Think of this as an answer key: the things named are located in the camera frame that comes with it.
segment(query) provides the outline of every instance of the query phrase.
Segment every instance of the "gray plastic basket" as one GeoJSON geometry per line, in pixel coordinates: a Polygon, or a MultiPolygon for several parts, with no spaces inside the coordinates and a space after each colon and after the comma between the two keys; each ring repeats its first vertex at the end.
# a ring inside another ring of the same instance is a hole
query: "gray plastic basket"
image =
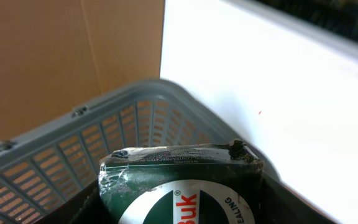
{"type": "MultiPolygon", "coordinates": [[[[235,138],[240,137],[179,86],[133,83],[0,142],[0,223],[32,223],[61,206],[97,178],[99,159],[114,150],[235,138]]],[[[265,171],[278,179],[268,161],[265,171]]]]}

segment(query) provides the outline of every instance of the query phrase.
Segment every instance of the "black object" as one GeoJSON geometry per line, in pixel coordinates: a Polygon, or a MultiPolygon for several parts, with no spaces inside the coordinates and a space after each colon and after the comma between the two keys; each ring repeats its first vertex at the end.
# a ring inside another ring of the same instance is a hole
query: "black object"
{"type": "Polygon", "coordinates": [[[255,0],[358,42],[358,4],[335,6],[318,0],[255,0]]]}

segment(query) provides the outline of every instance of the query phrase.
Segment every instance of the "white surface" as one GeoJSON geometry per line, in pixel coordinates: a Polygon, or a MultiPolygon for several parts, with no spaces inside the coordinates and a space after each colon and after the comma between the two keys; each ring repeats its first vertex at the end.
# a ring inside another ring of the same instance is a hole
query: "white surface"
{"type": "Polygon", "coordinates": [[[358,223],[358,61],[226,2],[165,2],[161,78],[261,148],[308,200],[358,223]]]}

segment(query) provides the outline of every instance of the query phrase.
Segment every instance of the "white circular logo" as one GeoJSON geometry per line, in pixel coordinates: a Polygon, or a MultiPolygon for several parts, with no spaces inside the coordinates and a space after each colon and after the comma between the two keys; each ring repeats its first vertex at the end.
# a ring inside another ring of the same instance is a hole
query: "white circular logo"
{"type": "Polygon", "coordinates": [[[200,192],[217,201],[229,224],[255,223],[248,203],[233,189],[205,180],[176,180],[159,185],[135,199],[120,218],[119,224],[142,224],[152,207],[169,193],[173,197],[173,223],[197,224],[200,215],[200,192]]]}

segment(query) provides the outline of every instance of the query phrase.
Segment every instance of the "product package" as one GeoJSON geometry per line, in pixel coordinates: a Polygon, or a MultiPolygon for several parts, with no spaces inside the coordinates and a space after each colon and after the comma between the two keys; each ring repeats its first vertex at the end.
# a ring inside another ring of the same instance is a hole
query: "product package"
{"type": "Polygon", "coordinates": [[[100,162],[114,223],[257,223],[264,162],[242,141],[127,148],[100,162]]]}

